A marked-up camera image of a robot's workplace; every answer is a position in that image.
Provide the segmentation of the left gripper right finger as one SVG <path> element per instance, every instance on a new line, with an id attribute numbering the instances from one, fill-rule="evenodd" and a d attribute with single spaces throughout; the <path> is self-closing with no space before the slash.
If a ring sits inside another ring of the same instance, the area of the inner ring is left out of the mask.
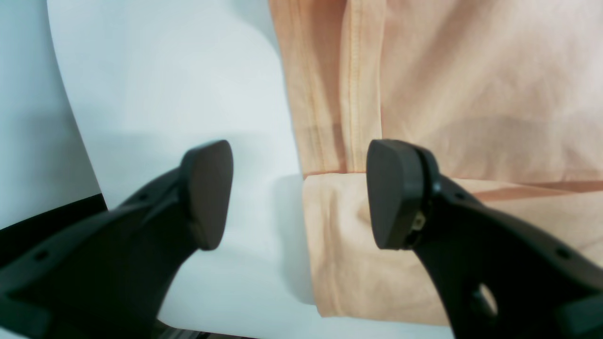
<path id="1" fill-rule="evenodd" d="M 602 270 L 550 234 L 483 205 L 429 150 L 375 139 L 367 191 L 377 247 L 411 250 L 457 339 L 600 339 Z"/>

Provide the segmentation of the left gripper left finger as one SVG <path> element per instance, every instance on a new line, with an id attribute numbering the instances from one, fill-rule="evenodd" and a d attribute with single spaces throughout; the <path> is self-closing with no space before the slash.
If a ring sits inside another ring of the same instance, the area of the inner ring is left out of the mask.
<path id="1" fill-rule="evenodd" d="M 234 161 L 226 140 L 112 210 L 86 198 L 1 231 L 1 326 L 31 339 L 148 339 L 182 264 L 224 235 Z"/>

